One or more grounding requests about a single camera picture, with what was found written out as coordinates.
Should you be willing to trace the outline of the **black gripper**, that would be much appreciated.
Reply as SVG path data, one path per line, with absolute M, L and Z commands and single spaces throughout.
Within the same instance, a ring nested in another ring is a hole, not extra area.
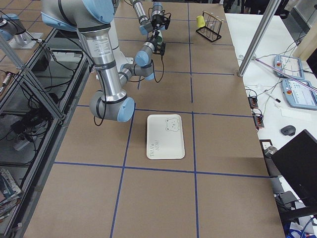
M 151 16 L 151 25 L 153 30 L 158 30 L 161 28 L 161 15 L 155 14 Z

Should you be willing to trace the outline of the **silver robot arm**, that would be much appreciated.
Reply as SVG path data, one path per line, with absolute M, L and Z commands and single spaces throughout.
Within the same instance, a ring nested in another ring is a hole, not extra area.
M 87 55 L 95 65 L 101 90 L 90 102 L 92 114 L 100 119 L 126 122 L 134 113 L 135 103 L 128 97 L 123 85 L 132 76 L 154 78 L 152 54 L 157 46 L 157 32 L 137 52 L 134 64 L 117 69 L 109 35 L 114 18 L 110 0 L 44 0 L 43 22 L 56 29 L 77 32 Z
M 156 30 L 167 30 L 170 18 L 164 15 L 164 9 L 161 2 L 155 1 L 152 6 L 152 13 L 147 16 L 141 0 L 131 0 L 135 13 L 139 21 L 139 30 L 142 35 L 147 35 Z

